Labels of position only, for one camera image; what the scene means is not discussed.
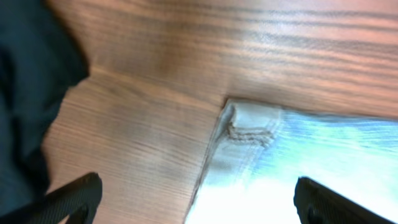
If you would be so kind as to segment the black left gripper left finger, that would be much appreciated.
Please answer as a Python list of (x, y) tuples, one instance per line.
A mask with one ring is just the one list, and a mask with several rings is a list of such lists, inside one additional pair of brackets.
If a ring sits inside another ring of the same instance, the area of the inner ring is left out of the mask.
[(87, 173), (44, 198), (1, 217), (3, 224), (92, 224), (103, 194), (96, 172)]

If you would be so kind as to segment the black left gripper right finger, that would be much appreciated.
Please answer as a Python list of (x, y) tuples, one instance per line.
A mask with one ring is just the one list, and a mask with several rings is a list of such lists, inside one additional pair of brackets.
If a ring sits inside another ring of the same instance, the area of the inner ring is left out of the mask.
[(308, 177), (298, 178), (294, 205), (301, 224), (394, 224)]

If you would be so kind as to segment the light blue denim shorts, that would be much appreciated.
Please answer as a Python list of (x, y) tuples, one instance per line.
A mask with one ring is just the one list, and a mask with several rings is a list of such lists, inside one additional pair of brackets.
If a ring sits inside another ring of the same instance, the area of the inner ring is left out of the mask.
[(185, 222), (298, 223), (301, 176), (396, 221), (397, 122), (230, 99)]

